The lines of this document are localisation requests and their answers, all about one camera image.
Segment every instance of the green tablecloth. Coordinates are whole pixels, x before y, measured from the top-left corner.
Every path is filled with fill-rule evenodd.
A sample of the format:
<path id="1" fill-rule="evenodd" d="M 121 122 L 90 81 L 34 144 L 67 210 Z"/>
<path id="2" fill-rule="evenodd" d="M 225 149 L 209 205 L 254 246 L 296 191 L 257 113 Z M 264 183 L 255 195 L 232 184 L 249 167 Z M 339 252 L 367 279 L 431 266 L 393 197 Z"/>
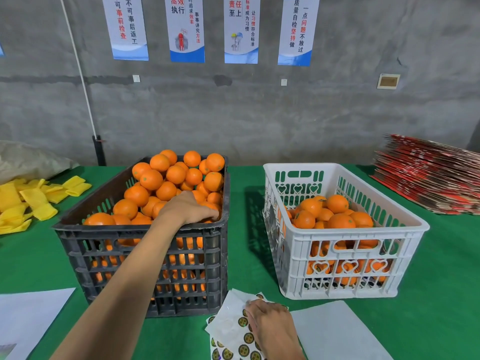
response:
<path id="1" fill-rule="evenodd" d="M 480 358 L 480 217 L 435 215 L 373 181 L 366 174 L 367 167 L 346 167 L 431 227 L 410 263 L 398 296 L 347 299 L 350 308 L 395 360 Z M 78 167 L 57 180 L 80 175 L 95 189 L 122 169 Z M 260 214 L 264 170 L 261 166 L 233 166 L 229 171 L 228 288 L 262 291 L 269 300 L 283 303 L 291 311 L 325 303 L 294 301 L 280 294 Z M 58 205 L 60 212 L 83 198 L 67 198 Z M 31 360 L 47 359 L 87 308 L 60 240 L 51 229 L 56 222 L 56 218 L 34 221 L 26 232 L 0 236 L 0 293 L 77 288 L 32 352 Z M 134 359 L 209 359 L 206 318 L 145 320 Z M 321 345 L 318 358 L 322 358 Z"/>

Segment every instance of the cable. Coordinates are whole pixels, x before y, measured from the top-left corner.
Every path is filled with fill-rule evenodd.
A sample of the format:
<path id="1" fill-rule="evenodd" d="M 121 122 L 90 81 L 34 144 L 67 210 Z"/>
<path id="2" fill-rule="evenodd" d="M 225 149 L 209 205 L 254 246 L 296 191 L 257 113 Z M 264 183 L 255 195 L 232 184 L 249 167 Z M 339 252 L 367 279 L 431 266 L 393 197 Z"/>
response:
<path id="1" fill-rule="evenodd" d="M 85 86 L 84 74 L 82 72 L 82 67 L 80 66 L 80 60 L 78 59 L 77 48 L 75 46 L 74 35 L 72 34 L 72 29 L 70 28 L 70 21 L 68 19 L 67 10 L 65 9 L 65 3 L 63 0 L 60 0 L 61 7 L 63 9 L 63 14 L 65 15 L 65 21 L 67 22 L 68 32 L 70 34 L 71 45 L 73 47 L 73 52 L 75 54 L 75 59 L 77 60 L 78 72 L 80 73 L 81 85 L 83 87 L 83 93 L 85 94 L 85 101 L 87 102 L 88 116 L 90 117 L 90 123 L 92 124 L 93 136 L 97 140 L 97 132 L 95 130 L 95 124 L 93 123 L 92 109 L 90 108 L 90 101 L 88 100 L 87 87 Z"/>

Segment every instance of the poster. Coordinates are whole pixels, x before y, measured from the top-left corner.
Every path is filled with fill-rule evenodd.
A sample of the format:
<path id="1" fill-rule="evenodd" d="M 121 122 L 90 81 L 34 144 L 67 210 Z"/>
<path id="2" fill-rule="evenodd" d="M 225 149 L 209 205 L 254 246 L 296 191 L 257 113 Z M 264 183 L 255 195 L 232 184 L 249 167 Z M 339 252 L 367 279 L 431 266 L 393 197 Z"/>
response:
<path id="1" fill-rule="evenodd" d="M 320 0 L 283 0 L 278 64 L 310 66 Z"/>
<path id="2" fill-rule="evenodd" d="M 258 64 L 260 0 L 223 0 L 225 63 Z"/>
<path id="3" fill-rule="evenodd" d="M 205 63 L 203 0 L 165 0 L 172 62 Z"/>
<path id="4" fill-rule="evenodd" d="M 148 60 L 142 0 L 103 0 L 115 60 Z"/>

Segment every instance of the gray wall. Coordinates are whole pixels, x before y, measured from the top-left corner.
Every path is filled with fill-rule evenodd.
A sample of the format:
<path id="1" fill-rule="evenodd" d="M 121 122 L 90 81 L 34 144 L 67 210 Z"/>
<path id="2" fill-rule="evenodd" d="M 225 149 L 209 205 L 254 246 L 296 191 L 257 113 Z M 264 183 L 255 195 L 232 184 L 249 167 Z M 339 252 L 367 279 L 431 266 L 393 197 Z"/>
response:
<path id="1" fill-rule="evenodd" d="M 223 0 L 203 0 L 205 64 L 170 62 L 163 0 L 142 0 L 149 62 L 112 59 L 101 0 L 65 1 L 109 165 L 369 163 L 384 133 L 480 148 L 480 0 L 321 0 L 310 67 L 277 65 L 282 0 L 261 0 L 258 65 L 224 64 Z M 2 0 L 0 43 L 0 139 L 95 164 L 60 1 Z M 400 88 L 376 90 L 382 72 Z"/>

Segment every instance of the stack of cardboard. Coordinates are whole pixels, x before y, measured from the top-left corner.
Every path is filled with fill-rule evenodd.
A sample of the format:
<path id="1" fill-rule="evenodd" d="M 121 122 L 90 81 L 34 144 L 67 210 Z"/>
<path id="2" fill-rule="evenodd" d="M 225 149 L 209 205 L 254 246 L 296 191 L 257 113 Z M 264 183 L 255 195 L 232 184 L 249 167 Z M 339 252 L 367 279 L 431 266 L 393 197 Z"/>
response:
<path id="1" fill-rule="evenodd" d="M 480 154 L 407 136 L 386 138 L 373 179 L 432 212 L 480 215 Z"/>

